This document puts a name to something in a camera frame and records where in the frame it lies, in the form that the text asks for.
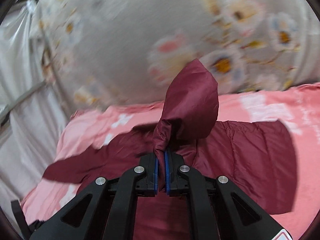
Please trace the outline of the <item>maroon puffer jacket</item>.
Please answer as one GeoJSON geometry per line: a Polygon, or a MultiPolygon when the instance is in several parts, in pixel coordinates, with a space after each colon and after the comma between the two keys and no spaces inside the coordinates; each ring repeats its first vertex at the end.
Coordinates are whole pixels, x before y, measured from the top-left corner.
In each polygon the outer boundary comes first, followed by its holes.
{"type": "Polygon", "coordinates": [[[186,198],[166,192],[167,151],[181,155],[185,164],[205,177],[228,177],[271,217],[291,211],[297,161],[285,125],[219,121],[218,109],[217,82],[199,60],[193,60],[170,84],[157,123],[136,126],[100,149],[88,147],[57,161],[43,176],[79,184],[79,194],[98,177],[119,178],[142,156],[154,153],[157,193],[138,198],[132,239],[191,239],[186,198]]]}

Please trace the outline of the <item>white satin curtain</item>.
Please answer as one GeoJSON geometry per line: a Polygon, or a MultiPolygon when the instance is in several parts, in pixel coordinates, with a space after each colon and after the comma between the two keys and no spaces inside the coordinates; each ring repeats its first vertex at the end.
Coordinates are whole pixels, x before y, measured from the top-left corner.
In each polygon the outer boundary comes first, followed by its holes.
{"type": "Polygon", "coordinates": [[[23,199],[54,161],[67,122],[42,74],[35,9],[28,1],[1,24],[1,208],[9,219],[11,201],[23,199]]]}

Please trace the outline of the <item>pink bow-print blanket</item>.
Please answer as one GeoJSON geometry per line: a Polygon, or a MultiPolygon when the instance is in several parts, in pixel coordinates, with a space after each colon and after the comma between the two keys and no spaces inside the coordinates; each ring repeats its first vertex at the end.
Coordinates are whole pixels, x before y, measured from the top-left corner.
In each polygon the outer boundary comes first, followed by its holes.
{"type": "MultiPolygon", "coordinates": [[[[280,120],[291,132],[296,149],[298,187],[293,210],[275,219],[299,239],[315,224],[319,212],[319,84],[286,91],[222,95],[220,121],[280,120]]],[[[163,103],[111,106],[105,112],[77,111],[57,144],[56,157],[80,154],[88,146],[101,148],[134,126],[157,122],[163,103]]],[[[41,180],[21,203],[28,224],[48,220],[76,194],[78,185],[41,180]]]]}

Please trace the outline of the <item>grey floral bed sheet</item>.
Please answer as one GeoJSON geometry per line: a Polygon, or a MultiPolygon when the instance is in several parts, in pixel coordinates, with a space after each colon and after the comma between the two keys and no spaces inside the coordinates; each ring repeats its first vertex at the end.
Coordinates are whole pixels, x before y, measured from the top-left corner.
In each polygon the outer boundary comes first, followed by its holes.
{"type": "Polygon", "coordinates": [[[194,59],[220,94],[319,79],[319,20],[306,0],[39,0],[43,72],[76,106],[162,100],[194,59]]]}

